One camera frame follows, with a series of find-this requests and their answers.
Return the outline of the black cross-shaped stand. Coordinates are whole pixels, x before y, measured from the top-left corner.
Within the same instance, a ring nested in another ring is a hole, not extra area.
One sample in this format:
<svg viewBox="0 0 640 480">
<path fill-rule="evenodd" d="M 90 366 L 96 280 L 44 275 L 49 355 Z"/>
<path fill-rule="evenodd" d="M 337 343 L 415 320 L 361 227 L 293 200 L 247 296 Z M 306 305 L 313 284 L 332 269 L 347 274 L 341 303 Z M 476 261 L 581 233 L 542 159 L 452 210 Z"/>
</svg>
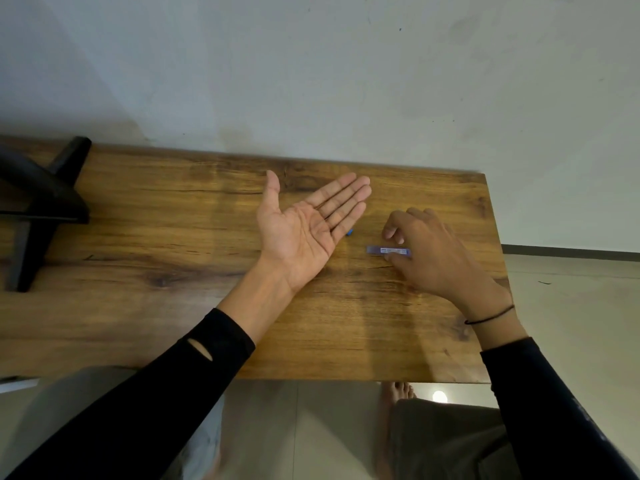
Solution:
<svg viewBox="0 0 640 480">
<path fill-rule="evenodd" d="M 25 210 L 0 210 L 0 216 L 12 217 L 17 222 L 5 284 L 7 291 L 30 289 L 60 225 L 89 223 L 90 209 L 75 184 L 91 147 L 89 138 L 77 136 L 48 167 L 42 167 L 18 151 L 0 145 L 0 180 L 32 197 Z"/>
</svg>

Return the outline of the person's left forearm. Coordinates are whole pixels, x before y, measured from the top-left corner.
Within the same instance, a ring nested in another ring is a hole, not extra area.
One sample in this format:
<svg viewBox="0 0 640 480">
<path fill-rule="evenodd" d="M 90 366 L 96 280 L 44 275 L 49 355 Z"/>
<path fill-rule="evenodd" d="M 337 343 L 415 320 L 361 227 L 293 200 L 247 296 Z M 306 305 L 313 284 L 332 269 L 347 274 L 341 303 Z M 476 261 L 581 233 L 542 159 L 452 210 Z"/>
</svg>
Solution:
<svg viewBox="0 0 640 480">
<path fill-rule="evenodd" d="M 93 402 L 6 480 L 160 480 L 291 302 L 265 258 L 183 338 Z"/>
</svg>

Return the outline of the person's right hand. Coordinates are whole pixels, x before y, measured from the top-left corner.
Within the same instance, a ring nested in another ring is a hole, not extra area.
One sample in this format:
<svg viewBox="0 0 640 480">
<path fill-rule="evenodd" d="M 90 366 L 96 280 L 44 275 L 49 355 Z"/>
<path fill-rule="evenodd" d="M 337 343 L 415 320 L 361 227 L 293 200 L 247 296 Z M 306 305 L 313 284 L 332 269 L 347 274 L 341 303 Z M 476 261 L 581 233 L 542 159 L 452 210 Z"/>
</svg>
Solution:
<svg viewBox="0 0 640 480">
<path fill-rule="evenodd" d="M 393 211 L 382 237 L 405 245 L 411 257 L 423 264 L 425 286 L 414 288 L 446 299 L 466 319 L 488 317 L 513 304 L 510 293 L 492 279 L 433 211 Z"/>
</svg>

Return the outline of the grey trousers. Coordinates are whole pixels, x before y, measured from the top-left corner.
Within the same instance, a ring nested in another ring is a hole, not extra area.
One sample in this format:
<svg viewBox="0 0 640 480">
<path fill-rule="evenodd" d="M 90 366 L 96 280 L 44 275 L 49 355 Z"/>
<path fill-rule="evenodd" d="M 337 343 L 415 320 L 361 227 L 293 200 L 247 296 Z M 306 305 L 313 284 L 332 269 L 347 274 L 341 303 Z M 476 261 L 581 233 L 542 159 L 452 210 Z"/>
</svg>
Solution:
<svg viewBox="0 0 640 480">
<path fill-rule="evenodd" d="M 4 456 L 0 480 L 136 369 L 90 367 L 44 387 L 27 405 Z M 205 480 L 219 464 L 225 398 L 206 416 L 160 480 Z M 380 479 L 523 480 L 497 409 L 400 400 L 379 409 Z"/>
</svg>

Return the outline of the black wrist band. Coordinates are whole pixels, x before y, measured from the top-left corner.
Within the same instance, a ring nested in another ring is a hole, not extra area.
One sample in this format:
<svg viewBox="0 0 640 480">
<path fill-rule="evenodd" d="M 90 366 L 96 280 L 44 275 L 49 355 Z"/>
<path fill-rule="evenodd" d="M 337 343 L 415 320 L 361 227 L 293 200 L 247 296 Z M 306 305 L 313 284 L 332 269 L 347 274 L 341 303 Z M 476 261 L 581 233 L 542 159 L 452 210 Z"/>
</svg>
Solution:
<svg viewBox="0 0 640 480">
<path fill-rule="evenodd" d="M 474 320 L 466 319 L 464 320 L 464 325 L 473 327 L 473 326 L 478 326 L 488 322 L 492 322 L 494 320 L 500 319 L 501 317 L 507 315 L 508 313 L 514 310 L 515 310 L 515 304 L 512 304 L 510 306 L 505 307 L 505 309 L 501 310 L 499 313 L 488 316 L 488 317 L 484 317 L 481 319 L 474 319 Z"/>
</svg>

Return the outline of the person's left hand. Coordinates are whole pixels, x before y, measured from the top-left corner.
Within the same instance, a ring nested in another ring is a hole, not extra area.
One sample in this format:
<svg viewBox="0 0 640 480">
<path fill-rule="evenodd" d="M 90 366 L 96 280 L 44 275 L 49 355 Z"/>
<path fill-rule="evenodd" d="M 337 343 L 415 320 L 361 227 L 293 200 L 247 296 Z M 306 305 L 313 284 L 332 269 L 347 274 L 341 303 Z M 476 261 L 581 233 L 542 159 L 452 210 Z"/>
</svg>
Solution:
<svg viewBox="0 0 640 480">
<path fill-rule="evenodd" d="M 340 177 L 366 176 L 347 173 Z M 319 274 L 345 237 L 332 235 L 332 218 L 324 218 L 316 210 L 315 193 L 318 190 L 281 209 L 278 215 L 263 214 L 262 195 L 257 211 L 261 240 L 259 261 L 273 268 L 269 273 L 282 279 L 292 295 Z"/>
</svg>

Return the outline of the person's right foot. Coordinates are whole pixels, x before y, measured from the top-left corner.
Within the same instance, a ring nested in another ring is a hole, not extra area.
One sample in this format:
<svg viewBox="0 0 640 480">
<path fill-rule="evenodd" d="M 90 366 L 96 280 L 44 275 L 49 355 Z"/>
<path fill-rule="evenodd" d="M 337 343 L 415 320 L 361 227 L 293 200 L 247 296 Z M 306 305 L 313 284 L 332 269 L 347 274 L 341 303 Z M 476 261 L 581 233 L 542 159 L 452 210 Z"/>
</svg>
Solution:
<svg viewBox="0 0 640 480">
<path fill-rule="evenodd" d="M 400 400 L 416 399 L 413 386 L 409 382 L 384 381 L 380 383 L 380 405 L 390 408 Z"/>
</svg>

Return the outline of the person's right forearm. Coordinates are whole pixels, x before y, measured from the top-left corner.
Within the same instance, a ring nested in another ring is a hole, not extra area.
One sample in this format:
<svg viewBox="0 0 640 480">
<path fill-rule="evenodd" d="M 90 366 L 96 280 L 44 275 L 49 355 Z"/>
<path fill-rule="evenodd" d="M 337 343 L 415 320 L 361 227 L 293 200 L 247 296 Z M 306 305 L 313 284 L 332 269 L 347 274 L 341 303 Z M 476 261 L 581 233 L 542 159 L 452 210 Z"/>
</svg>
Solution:
<svg viewBox="0 0 640 480">
<path fill-rule="evenodd" d="M 523 480 L 640 480 L 515 310 L 472 328 Z"/>
</svg>

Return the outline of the white flat object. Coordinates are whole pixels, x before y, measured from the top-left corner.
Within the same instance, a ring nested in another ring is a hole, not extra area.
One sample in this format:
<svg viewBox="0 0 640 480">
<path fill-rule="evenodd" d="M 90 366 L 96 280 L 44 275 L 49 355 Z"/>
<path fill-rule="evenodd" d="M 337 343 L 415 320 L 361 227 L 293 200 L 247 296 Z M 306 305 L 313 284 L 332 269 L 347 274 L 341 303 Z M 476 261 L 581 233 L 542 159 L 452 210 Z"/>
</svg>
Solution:
<svg viewBox="0 0 640 480">
<path fill-rule="evenodd" d="M 8 394 L 37 387 L 40 382 L 39 377 L 7 376 L 0 378 L 0 394 Z"/>
</svg>

